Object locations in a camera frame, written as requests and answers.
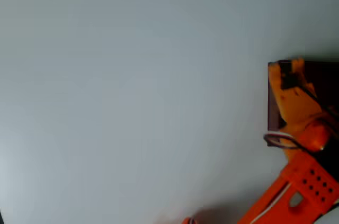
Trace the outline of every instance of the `orange plastic part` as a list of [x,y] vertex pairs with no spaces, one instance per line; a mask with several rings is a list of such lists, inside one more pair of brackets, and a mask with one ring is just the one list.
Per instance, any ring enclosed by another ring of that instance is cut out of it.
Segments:
[[[292,207],[290,201],[296,193],[303,198]],[[238,224],[312,224],[338,198],[338,182],[313,157],[299,152]],[[271,208],[253,222],[268,207]]]
[[[303,86],[309,89],[316,96],[313,84],[306,81],[304,70],[304,60],[296,59],[292,61],[292,72],[296,73]],[[283,73],[281,72],[280,65],[278,63],[269,65],[269,80],[271,89],[281,117],[287,123],[287,126],[284,127],[282,131],[293,135],[298,140],[306,125],[310,121],[314,120],[316,116],[322,114],[322,109],[317,102],[298,87],[282,89],[282,76]],[[289,160],[298,153],[298,151],[290,149],[285,149],[284,152]]]
[[193,218],[186,218],[182,224],[198,224]]
[[312,152],[322,150],[331,136],[331,132],[323,125],[321,121],[313,121],[306,126],[298,142]]

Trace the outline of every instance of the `black cable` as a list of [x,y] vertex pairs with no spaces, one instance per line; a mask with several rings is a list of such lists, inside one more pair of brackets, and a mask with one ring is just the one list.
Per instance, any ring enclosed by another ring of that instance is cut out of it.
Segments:
[[298,87],[305,92],[308,96],[310,96],[312,98],[312,100],[314,100],[315,102],[318,103],[318,105],[325,110],[327,113],[329,113],[336,121],[339,121],[339,116],[334,113],[328,106],[324,105],[309,89],[298,85]]

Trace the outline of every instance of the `mounting hole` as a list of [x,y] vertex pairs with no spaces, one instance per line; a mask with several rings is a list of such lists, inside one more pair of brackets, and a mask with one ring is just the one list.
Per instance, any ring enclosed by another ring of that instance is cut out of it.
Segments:
[[290,207],[297,207],[303,201],[304,197],[296,192],[293,197],[290,199]]

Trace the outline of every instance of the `white table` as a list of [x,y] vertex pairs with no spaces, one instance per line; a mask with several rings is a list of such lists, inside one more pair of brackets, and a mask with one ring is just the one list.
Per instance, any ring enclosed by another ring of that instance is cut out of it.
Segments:
[[339,51],[339,0],[0,3],[6,224],[234,223],[286,163],[267,62]]

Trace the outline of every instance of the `orange gripper jaw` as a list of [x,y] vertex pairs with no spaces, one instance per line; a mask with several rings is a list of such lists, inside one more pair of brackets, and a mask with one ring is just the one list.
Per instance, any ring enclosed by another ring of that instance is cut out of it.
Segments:
[[[302,200],[291,206],[296,193]],[[338,198],[338,182],[313,157],[301,151],[238,224],[313,224]]]

